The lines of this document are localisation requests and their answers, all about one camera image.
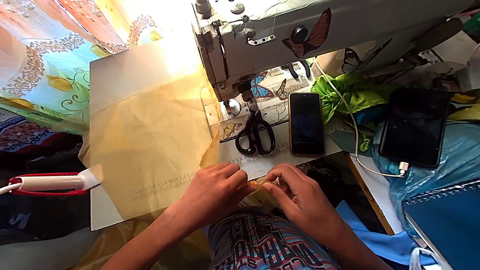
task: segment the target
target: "floral curtain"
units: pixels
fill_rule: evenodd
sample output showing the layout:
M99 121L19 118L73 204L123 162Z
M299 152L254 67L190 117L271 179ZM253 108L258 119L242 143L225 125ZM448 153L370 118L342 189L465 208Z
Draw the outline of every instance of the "floral curtain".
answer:
M0 0L0 108L82 135L90 61L168 36L161 2Z

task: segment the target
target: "blue plastic bag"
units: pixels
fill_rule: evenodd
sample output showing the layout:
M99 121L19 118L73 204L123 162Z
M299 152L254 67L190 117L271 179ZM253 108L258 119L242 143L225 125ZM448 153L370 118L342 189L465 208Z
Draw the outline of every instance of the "blue plastic bag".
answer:
M379 170L387 174L399 174L398 162L380 157L378 147L384 124L380 124L373 138L373 161ZM405 178L387 177L390 182L390 198L404 230L417 235L406 221L402 201L418 193L480 178L480 125L448 123L445 128L440 165L428 169L410 165Z

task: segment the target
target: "black scissors handle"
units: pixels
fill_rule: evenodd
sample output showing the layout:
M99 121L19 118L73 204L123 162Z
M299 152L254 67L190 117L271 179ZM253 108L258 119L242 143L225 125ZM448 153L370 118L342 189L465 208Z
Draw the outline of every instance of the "black scissors handle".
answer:
M263 148L257 125L264 126L268 132L268 136L270 137L270 148L268 150L265 150ZM242 148L240 146L240 138L243 136L247 136L248 138L248 143L249 143L248 148ZM242 131L240 131L237 137L235 138L235 146L237 147L238 151L245 155L251 155L251 154L254 154L255 151L257 150L255 148L255 145L257 145L258 153L260 155L266 155L271 153L275 149L275 144L276 144L275 133L273 132L272 126L270 126L270 124L267 121L263 120L262 113L260 112L260 110L257 110L256 112L250 111L250 115L248 116L247 124L245 125L245 128Z

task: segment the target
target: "white cable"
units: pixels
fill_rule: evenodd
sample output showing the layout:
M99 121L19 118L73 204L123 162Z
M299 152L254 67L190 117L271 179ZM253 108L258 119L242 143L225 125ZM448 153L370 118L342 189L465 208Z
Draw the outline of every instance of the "white cable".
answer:
M22 183L10 184L10 185L4 186L4 187L0 188L0 195L2 195L2 194L4 194L4 193L7 193L7 192L9 192L9 191L18 189L18 188L20 188L21 186L22 186Z
M359 159L359 129L357 127L357 121L355 120L355 117L353 116L353 113L352 113L352 110L350 109L350 106L347 104L347 102L345 101L345 99L343 98L343 95L336 89L335 85L332 84L332 82L330 81L330 79L328 78L327 74L324 72L324 70L320 67L320 65L318 64L317 62L317 58L315 57L313 62L315 63L315 65L317 66L317 68L320 70L320 72L324 75L325 79L328 81L328 83L330 84L330 86L333 88L333 90L335 90L335 92L337 93L337 95L342 99L342 102L343 104L345 104L345 107L347 108L348 110L348 113L350 114L350 116L352 117L352 121L353 121L353 125L355 127L355 158L357 159L357 162L360 164L360 166L362 166L363 168L365 168L366 170L368 170L369 172L373 172L375 174L379 174L379 175L383 175L383 176L390 176L390 177L405 177L405 173L407 172L408 170L408 163L406 162L401 162L400 165L399 165L399 169L400 169L400 174L396 175L396 174L385 174L385 173L381 173L381 172L375 172L369 168L367 168L367 166L363 165L363 163L360 161Z

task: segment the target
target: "hand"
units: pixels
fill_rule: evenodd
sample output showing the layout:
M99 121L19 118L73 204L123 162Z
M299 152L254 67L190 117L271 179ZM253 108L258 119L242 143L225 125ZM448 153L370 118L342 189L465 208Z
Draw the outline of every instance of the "hand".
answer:
M266 181L279 178L280 186L264 183L264 189L280 204L295 225L319 243L333 248L349 229L318 183L292 164L280 164L268 172Z
M195 174L182 198L162 216L169 216L186 234L192 233L231 214L238 203L256 189L245 186L247 181L247 173L235 163L223 162L203 168Z

